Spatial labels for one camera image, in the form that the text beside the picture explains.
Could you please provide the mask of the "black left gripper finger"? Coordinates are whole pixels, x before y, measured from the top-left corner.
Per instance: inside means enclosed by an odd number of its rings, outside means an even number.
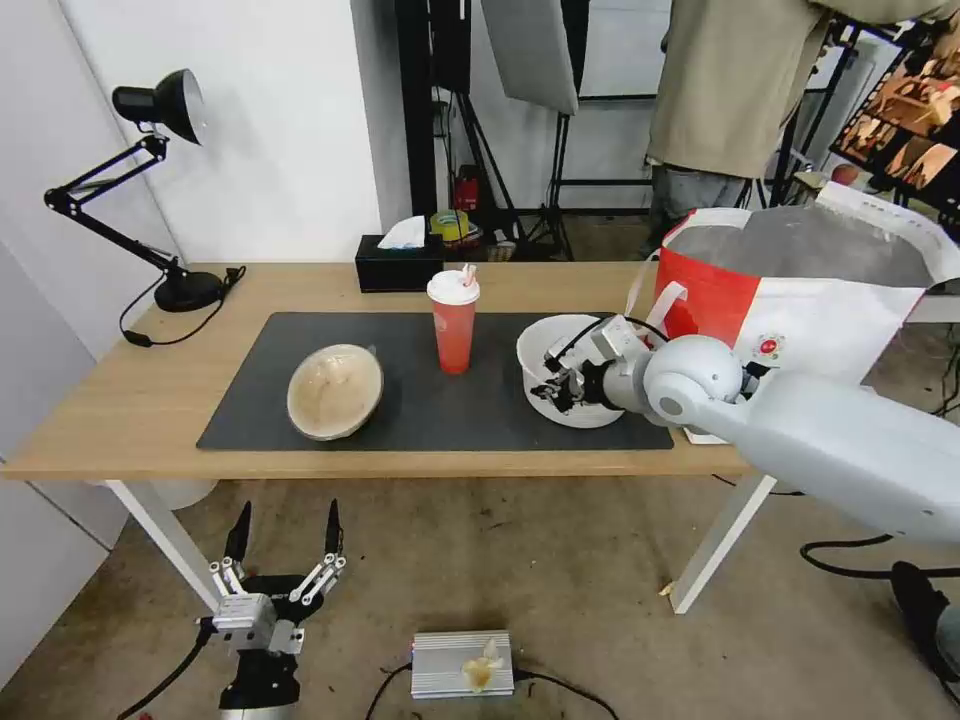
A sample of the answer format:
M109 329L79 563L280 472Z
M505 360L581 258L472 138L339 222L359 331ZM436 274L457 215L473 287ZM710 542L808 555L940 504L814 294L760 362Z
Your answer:
M337 584L346 566L339 503L333 499L328 509L323 557L290 592L290 601L320 604Z
M251 520L252 503L247 501L227 534L223 557L209 564L213 584L221 598L245 593L243 581L248 573L243 567L243 560L249 543Z

